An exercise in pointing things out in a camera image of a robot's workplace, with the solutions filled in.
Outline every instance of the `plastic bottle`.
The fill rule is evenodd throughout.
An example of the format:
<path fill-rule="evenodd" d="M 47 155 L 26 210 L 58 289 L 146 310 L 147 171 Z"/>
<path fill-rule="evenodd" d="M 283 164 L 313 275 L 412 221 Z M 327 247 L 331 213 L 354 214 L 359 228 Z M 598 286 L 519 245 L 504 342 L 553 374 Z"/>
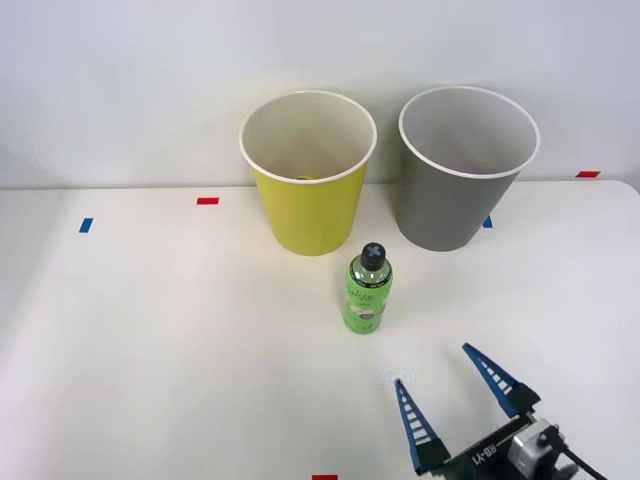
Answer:
<path fill-rule="evenodd" d="M 368 243 L 353 259 L 347 274 L 347 296 L 342 312 L 356 333 L 374 332 L 380 325 L 393 280 L 391 264 L 379 243 Z"/>

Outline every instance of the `white table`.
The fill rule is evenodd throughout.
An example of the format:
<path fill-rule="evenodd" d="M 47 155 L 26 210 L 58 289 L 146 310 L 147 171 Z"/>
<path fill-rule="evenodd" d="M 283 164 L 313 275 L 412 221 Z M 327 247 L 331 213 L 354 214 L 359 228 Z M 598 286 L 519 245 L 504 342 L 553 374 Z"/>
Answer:
<path fill-rule="evenodd" d="M 396 374 L 452 454 L 506 423 L 466 341 L 635 478 L 640 196 L 516 183 L 452 253 L 409 243 L 388 196 L 365 187 L 347 243 L 306 258 L 254 188 L 0 192 L 0 478 L 412 479 Z M 395 283 L 358 336 L 340 304 L 368 241 Z"/>

